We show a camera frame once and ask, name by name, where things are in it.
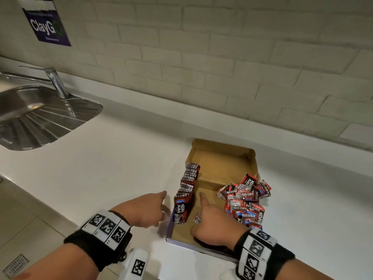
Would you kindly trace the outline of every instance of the stainless steel sink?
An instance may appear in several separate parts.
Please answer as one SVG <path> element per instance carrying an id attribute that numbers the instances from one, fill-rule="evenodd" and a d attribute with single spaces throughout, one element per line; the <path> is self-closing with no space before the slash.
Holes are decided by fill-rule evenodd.
<path id="1" fill-rule="evenodd" d="M 56 90 L 28 85 L 0 93 L 0 144 L 30 150 L 52 143 L 97 116 L 102 106 Z"/>

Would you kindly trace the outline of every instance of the sign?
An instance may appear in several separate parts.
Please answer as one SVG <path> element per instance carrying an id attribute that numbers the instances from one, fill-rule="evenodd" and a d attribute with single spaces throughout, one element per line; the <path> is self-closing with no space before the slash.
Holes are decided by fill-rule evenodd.
<path id="1" fill-rule="evenodd" d="M 71 46 L 53 0 L 18 0 L 39 41 Z"/>

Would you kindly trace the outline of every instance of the faucet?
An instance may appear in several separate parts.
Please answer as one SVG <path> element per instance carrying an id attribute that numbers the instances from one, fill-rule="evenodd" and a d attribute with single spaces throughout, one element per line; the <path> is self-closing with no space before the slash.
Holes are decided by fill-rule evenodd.
<path id="1" fill-rule="evenodd" d="M 35 68 L 35 67 L 28 67 L 28 66 L 20 66 L 20 67 L 33 69 L 33 70 L 43 70 L 47 74 L 49 80 L 46 80 L 44 78 L 36 78 L 34 76 L 26 76 L 26 75 L 20 75 L 17 73 L 8 73 L 8 72 L 2 72 L 2 71 L 0 71 L 0 76 L 5 76 L 6 78 L 17 78 L 17 79 L 28 80 L 28 81 L 37 81 L 37 82 L 42 82 L 45 84 L 53 84 L 54 88 L 57 90 L 57 93 L 60 99 L 67 99 L 69 97 L 70 94 L 67 92 L 55 68 L 53 67 Z"/>

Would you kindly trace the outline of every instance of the person's left hand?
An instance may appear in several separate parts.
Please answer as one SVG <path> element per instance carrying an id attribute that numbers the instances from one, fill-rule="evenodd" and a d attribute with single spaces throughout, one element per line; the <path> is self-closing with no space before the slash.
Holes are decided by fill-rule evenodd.
<path id="1" fill-rule="evenodd" d="M 144 228 L 158 226 L 159 222 L 164 219 L 165 213 L 170 212 L 170 209 L 162 204 L 166 194 L 166 191 L 148 193 L 122 202 L 111 210 L 123 215 L 131 226 Z"/>

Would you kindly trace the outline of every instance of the cardboard box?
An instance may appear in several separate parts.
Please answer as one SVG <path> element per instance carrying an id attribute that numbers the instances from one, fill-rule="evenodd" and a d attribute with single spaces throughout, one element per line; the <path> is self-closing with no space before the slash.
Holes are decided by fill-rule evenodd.
<path id="1" fill-rule="evenodd" d="M 201 245 L 190 235 L 190 228 L 196 225 L 193 217 L 201 212 L 200 192 L 206 194 L 210 204 L 216 204 L 223 209 L 225 201 L 216 196 L 220 187 L 232 182 L 241 182 L 246 173 L 256 178 L 259 177 L 255 151 L 250 148 L 195 139 L 185 161 L 185 163 L 189 162 L 201 165 L 195 187 L 195 203 L 186 224 L 174 225 L 174 211 L 172 212 L 166 241 L 218 258 L 237 262 L 227 249 Z"/>

